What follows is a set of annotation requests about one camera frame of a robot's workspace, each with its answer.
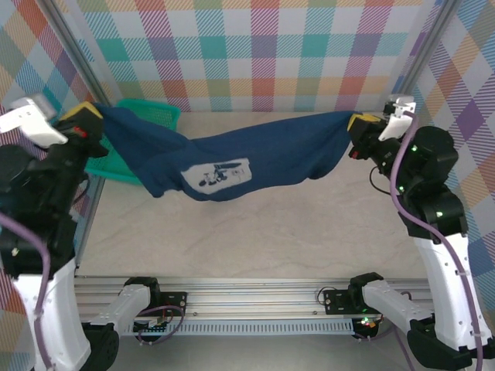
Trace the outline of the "left small circuit board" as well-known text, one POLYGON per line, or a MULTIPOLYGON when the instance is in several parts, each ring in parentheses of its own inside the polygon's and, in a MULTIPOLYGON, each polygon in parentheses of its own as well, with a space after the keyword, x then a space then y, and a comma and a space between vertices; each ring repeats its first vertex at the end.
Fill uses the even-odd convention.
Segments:
POLYGON ((168 332, 169 322, 164 319, 137 319, 134 320, 131 330, 133 333, 142 336, 165 335, 168 332))

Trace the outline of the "small circuit board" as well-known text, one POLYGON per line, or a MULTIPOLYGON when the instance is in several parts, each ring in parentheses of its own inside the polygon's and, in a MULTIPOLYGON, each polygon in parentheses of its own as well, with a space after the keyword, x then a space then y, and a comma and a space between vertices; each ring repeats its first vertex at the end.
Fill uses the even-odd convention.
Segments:
POLYGON ((169 322, 164 319, 137 319, 134 320, 131 330, 133 333, 142 336, 165 335, 168 332, 169 322))
POLYGON ((353 322, 352 336, 358 340, 369 340, 377 336, 379 324, 368 317, 355 318, 353 322))

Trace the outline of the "aluminium corner post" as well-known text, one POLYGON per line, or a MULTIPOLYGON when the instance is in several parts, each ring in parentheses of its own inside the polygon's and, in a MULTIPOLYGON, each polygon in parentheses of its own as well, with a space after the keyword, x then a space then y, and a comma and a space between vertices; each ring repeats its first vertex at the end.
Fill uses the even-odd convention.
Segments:
POLYGON ((108 99, 108 95, 104 92, 104 88, 101 86, 96 74, 90 67, 89 61, 80 48, 77 39, 71 32, 70 27, 67 25, 63 13, 57 7, 55 0, 37 1, 39 7, 43 9, 45 16, 53 26, 59 40, 67 50, 67 54, 74 66, 78 69, 84 82, 88 85, 91 93, 97 101, 104 104, 110 104, 111 101, 108 99))
POLYGON ((412 62, 411 68, 405 75, 398 88, 399 93, 412 95, 414 85, 417 83, 422 71, 427 66, 437 45, 441 41, 442 35, 449 26, 452 17, 457 13, 463 0, 444 0, 439 12, 432 23, 432 27, 426 34, 424 41, 419 46, 418 53, 412 62))

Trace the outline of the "aluminium right corner post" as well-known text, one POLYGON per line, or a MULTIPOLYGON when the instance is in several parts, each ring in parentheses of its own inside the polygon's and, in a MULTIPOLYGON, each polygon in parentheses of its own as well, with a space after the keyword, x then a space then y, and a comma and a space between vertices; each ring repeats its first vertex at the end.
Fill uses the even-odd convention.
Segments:
POLYGON ((426 34, 424 41, 419 46, 418 53, 412 62, 411 68, 405 75, 398 88, 399 93, 412 95, 414 85, 417 83, 422 71, 427 66, 437 45, 441 41, 442 35, 449 26, 452 17, 457 13, 463 0, 444 0, 439 12, 432 23, 432 27, 426 34))

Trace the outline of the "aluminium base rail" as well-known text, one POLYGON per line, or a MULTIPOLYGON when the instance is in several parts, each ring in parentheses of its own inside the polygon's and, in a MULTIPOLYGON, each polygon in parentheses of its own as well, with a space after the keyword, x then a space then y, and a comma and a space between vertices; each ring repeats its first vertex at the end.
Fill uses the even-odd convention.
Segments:
MULTIPOLYGON (((126 277, 75 278, 81 318, 89 319, 109 305, 126 277)), ((350 279, 187 278, 159 277, 162 291, 185 291, 187 320, 257 320, 329 318, 317 303, 321 288, 347 289, 350 279)), ((433 309, 426 279, 387 279, 397 291, 409 291, 418 305, 433 309)))

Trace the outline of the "teal plastic basket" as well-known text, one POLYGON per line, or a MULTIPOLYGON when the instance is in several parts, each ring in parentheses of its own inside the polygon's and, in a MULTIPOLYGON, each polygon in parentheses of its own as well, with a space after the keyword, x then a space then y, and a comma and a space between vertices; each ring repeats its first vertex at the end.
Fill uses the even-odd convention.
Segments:
MULTIPOLYGON (((181 110, 178 107, 150 100, 122 99, 111 107, 111 109, 114 108, 123 108, 141 120, 172 131, 176 131, 177 122, 181 115, 181 110)), ((85 168, 86 173, 118 182, 141 185, 141 182, 105 135, 101 144, 108 150, 108 154, 100 158, 90 158, 85 168)))

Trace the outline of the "right small circuit board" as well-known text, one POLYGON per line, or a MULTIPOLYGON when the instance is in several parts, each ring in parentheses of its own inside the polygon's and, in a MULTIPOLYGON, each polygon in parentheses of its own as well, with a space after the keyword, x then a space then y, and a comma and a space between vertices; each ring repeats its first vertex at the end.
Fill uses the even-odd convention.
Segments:
POLYGON ((368 317, 355 318, 353 322, 352 336, 358 340, 369 340, 377 336, 379 324, 368 317))

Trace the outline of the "navy blue t-shirt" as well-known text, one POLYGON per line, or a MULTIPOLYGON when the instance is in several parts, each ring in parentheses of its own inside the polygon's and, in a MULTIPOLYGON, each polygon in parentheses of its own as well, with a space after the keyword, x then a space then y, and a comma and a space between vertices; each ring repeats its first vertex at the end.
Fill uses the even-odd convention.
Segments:
POLYGON ((155 198, 175 190, 196 201, 223 202, 259 189, 320 179, 336 167, 350 143, 350 111, 189 139, 127 108, 99 104, 97 110, 106 138, 155 198))

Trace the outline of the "aluminium left corner post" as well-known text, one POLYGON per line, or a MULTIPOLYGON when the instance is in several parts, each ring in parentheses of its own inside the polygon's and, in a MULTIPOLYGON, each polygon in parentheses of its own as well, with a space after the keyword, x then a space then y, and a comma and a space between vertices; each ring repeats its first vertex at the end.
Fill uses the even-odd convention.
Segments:
POLYGON ((104 92, 104 88, 101 86, 96 74, 90 67, 89 61, 80 48, 77 39, 71 32, 70 27, 67 25, 63 13, 57 7, 55 0, 37 1, 39 7, 43 9, 45 16, 53 26, 59 40, 67 50, 67 54, 74 66, 78 69, 84 82, 88 85, 91 93, 97 101, 104 104, 110 104, 111 101, 108 99, 108 95, 104 92))

